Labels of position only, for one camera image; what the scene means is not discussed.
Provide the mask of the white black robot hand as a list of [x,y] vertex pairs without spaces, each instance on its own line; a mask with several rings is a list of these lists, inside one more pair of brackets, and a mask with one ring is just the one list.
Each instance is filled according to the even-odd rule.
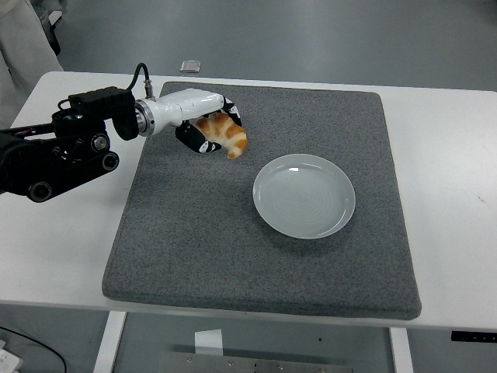
[[238,108],[218,93],[185,89],[137,102],[136,111],[141,115],[141,135],[152,136],[173,127],[176,138],[197,153],[223,148],[229,159],[236,159],[248,145]]

